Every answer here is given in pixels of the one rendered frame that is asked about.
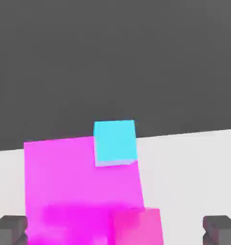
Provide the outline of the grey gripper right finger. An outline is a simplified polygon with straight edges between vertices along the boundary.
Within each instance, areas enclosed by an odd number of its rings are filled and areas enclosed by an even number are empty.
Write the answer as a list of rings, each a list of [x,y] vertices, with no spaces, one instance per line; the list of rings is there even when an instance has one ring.
[[[203,245],[231,245],[231,219],[228,216],[204,216],[203,228]]]

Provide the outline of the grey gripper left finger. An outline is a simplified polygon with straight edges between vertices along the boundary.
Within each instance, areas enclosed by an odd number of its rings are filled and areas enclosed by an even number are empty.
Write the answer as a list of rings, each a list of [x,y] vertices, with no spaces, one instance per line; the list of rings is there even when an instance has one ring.
[[[0,245],[28,245],[26,216],[4,215],[0,218]]]

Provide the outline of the small pink cube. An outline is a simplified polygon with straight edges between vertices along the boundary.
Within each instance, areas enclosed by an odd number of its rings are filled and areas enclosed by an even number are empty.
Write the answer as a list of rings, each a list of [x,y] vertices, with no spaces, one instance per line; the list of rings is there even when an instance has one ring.
[[[113,221],[115,245],[164,245],[159,209],[117,211]]]

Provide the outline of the small cyan cube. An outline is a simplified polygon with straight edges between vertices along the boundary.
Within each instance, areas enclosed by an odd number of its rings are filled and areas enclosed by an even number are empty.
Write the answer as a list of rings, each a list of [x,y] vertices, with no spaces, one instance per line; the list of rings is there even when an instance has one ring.
[[[96,167],[130,165],[137,161],[134,120],[94,122],[93,138]]]

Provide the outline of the large magenta box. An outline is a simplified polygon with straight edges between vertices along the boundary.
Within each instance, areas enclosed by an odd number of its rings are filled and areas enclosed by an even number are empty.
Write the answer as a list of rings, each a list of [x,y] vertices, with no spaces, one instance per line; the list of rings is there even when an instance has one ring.
[[[143,207],[137,163],[96,167],[92,137],[26,142],[29,245],[114,245],[111,213]]]

